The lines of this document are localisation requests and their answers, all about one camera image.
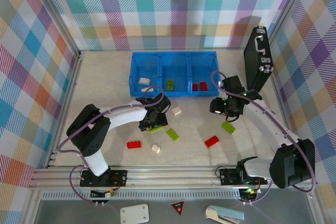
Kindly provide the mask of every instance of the black case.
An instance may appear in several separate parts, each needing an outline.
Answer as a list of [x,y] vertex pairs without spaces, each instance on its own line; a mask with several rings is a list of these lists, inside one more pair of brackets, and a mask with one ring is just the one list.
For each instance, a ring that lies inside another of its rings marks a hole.
[[247,90],[259,92],[273,72],[267,29],[256,26],[244,50]]

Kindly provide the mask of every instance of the red lego brick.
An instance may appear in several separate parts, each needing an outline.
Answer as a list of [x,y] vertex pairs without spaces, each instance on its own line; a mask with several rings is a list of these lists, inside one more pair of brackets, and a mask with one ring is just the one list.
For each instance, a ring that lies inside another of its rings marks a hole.
[[211,138],[209,138],[207,141],[204,142],[204,144],[206,145],[207,148],[210,148],[211,146],[213,146],[215,143],[218,143],[219,139],[217,136],[213,136]]
[[198,84],[197,83],[193,84],[193,91],[198,91]]
[[201,87],[202,91],[208,91],[208,87],[205,81],[202,81],[199,86]]
[[141,142],[140,141],[127,142],[127,148],[128,149],[141,148]]

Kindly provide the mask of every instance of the gray floor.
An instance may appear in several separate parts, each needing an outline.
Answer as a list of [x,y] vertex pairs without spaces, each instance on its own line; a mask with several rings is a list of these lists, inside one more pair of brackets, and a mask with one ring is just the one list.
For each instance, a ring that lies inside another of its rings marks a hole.
[[248,223],[315,223],[305,194],[293,189],[272,189],[262,201],[254,206],[242,206],[238,200],[189,200],[184,204],[180,217],[165,200],[113,200],[104,208],[95,208],[79,200],[43,200],[38,209],[35,224],[39,223],[120,223],[120,208],[148,204],[150,220],[147,223],[214,224],[204,217],[207,206],[221,206],[243,211]]

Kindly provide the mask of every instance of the stapler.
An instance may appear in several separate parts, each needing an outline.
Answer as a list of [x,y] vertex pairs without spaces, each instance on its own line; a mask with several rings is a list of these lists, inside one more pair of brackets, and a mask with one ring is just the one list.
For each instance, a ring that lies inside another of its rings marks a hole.
[[205,210],[205,218],[224,224],[239,224],[244,220],[244,213],[224,207],[208,206]]

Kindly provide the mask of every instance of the blue plastic bin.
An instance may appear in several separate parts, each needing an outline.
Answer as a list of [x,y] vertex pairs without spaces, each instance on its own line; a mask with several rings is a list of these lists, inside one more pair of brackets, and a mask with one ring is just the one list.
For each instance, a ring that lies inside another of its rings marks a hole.
[[[132,97],[141,97],[141,89],[146,85],[138,84],[141,77],[151,80],[150,86],[162,87],[168,97],[211,97],[218,96],[210,80],[210,75],[218,70],[216,52],[134,52],[130,71],[130,93]],[[167,90],[169,80],[174,82],[173,91]],[[205,81],[208,91],[192,91],[192,85]],[[218,74],[215,81],[220,82]],[[155,89],[146,97],[155,97],[161,91]]]

